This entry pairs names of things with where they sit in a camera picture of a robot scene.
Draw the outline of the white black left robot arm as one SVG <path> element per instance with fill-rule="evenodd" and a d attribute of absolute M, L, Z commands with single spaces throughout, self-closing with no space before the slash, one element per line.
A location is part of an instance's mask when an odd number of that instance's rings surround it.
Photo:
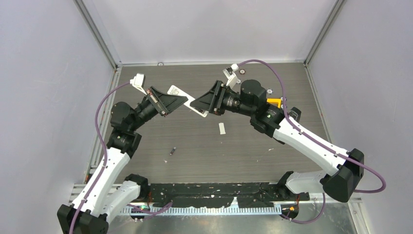
<path fill-rule="evenodd" d="M 105 147 L 104 156 L 84 189 L 71 205 L 61 205 L 57 217 L 65 234 L 106 234 L 109 225 L 126 206 L 149 197 L 147 178 L 130 174 L 112 194 L 110 189 L 123 168 L 132 159 L 142 136 L 138 128 L 156 115 L 166 116 L 187 102 L 185 96 L 165 94 L 154 87 L 137 107 L 118 102 L 111 109 L 113 128 Z"/>

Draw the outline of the white battery cover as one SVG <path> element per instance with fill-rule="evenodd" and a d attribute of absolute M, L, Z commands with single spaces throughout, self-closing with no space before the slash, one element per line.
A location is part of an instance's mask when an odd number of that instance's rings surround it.
<path fill-rule="evenodd" d="M 219 125 L 220 134 L 221 134 L 221 135 L 225 135 L 225 134 L 226 134 L 226 131 L 225 131 L 225 125 L 224 125 L 224 123 L 220 122 L 218 125 Z"/>

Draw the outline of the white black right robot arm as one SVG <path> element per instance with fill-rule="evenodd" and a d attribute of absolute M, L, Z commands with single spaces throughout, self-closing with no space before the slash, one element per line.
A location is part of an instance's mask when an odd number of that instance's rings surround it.
<path fill-rule="evenodd" d="M 321 167 L 317 172 L 285 173 L 278 186 L 284 200 L 300 193 L 325 193 L 336 201 L 348 202 L 363 177 L 359 164 L 364 155 L 360 150 L 347 151 L 300 127 L 292 116 L 267 102 L 266 90 L 256 80 L 244 81 L 240 92 L 218 80 L 190 106 L 217 116 L 225 111 L 248 116 L 255 130 L 293 147 Z"/>

